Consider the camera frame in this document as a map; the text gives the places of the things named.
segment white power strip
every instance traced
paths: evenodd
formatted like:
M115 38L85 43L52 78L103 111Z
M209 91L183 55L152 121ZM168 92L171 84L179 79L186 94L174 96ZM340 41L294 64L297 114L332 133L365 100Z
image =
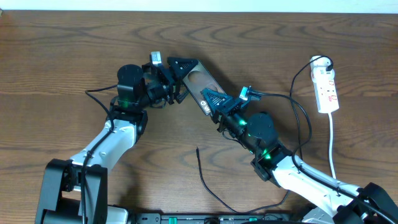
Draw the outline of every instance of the white power strip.
M339 108L334 80L335 70L326 70L330 64L330 60L326 57L311 63L311 79L319 113L331 113Z

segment green led light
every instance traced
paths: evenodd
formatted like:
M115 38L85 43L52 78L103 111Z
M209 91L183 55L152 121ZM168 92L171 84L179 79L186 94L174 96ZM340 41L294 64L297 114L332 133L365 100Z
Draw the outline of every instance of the green led light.
M127 107L129 106L129 102L123 101L121 106L122 106L123 108L127 108Z
M239 122L239 124L240 124L240 125L247 125L248 123L245 122L244 120L241 120L241 121Z

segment white cable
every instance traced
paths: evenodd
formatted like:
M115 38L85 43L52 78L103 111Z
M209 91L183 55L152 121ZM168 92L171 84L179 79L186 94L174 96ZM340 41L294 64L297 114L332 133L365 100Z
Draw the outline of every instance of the white cable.
M329 115L329 125L330 125L329 163L330 163L331 176L335 179L336 172L335 172L335 167L333 165L333 120L331 118L331 113L328 113L328 115Z

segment white wall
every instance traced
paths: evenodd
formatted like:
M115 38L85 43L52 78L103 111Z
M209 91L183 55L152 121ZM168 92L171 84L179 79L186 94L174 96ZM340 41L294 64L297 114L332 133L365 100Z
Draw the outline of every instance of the white wall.
M398 0L0 0L35 10L398 13Z

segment wood grain surface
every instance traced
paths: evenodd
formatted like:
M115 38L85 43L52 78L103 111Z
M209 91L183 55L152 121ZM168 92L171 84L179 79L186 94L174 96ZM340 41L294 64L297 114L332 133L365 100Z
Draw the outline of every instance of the wood grain surface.
M117 82L119 67L148 62L151 51L198 58L229 94L242 86L287 93L312 55L335 63L340 109L333 113L339 179L375 182L398 203L398 16L377 14L6 11L0 18L0 223L32 223L45 165L68 159L104 125L105 113L84 90ZM108 102L116 91L98 93ZM309 113L313 139L304 160L330 173L328 116L317 112L309 69L295 99ZM297 145L290 103L264 98L288 148ZM202 186L239 211L285 194L263 182L252 155L225 140L192 97L148 110L143 137L109 176L109 204L165 213L228 212ZM303 124L303 135L307 127ZM78 194L69 197L79 198ZM275 210L296 210L292 194Z

